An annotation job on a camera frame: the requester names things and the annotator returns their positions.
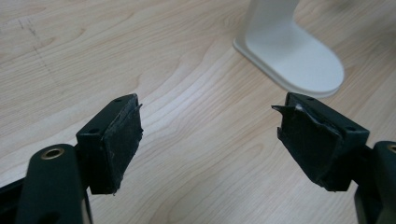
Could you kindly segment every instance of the black plastic part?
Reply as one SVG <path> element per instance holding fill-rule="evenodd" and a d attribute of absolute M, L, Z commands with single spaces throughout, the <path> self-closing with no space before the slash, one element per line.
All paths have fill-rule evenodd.
<path fill-rule="evenodd" d="M 78 153 L 85 161 L 92 194 L 111 194 L 120 188 L 136 153 L 143 129 L 136 94 L 122 96 L 100 111 L 78 133 Z"/>
<path fill-rule="evenodd" d="M 0 223 L 15 223 L 23 179 L 0 188 Z"/>
<path fill-rule="evenodd" d="M 383 205 L 376 191 L 366 191 L 358 187 L 355 192 L 355 208 L 359 224 L 375 224 Z"/>
<path fill-rule="evenodd" d="M 375 183 L 384 207 L 376 224 L 396 223 L 396 143 L 378 142 L 372 155 Z"/>
<path fill-rule="evenodd" d="M 46 147 L 30 159 L 16 223 L 92 223 L 72 146 Z"/>
<path fill-rule="evenodd" d="M 345 191 L 366 153 L 369 131 L 309 96 L 288 93 L 277 136 L 309 179 L 329 191 Z"/>

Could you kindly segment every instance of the white monitor stand base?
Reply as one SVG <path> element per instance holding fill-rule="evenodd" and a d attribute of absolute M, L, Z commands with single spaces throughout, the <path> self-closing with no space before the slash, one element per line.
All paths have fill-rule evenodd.
<path fill-rule="evenodd" d="M 287 91 L 316 98 L 344 80 L 337 56 L 293 20 L 299 0 L 251 0 L 234 47 Z"/>

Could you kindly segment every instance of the wooden table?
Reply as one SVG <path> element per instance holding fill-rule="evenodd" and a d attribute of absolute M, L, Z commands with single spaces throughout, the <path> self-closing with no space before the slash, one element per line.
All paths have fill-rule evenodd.
<path fill-rule="evenodd" d="M 233 49 L 248 0 L 1 1 L 0 185 L 109 101 L 136 92 L 143 140 L 95 223 L 357 223 L 353 194 L 311 183 L 276 138 L 286 91 Z M 322 102 L 396 138 L 396 2 L 302 0 L 340 57 Z"/>

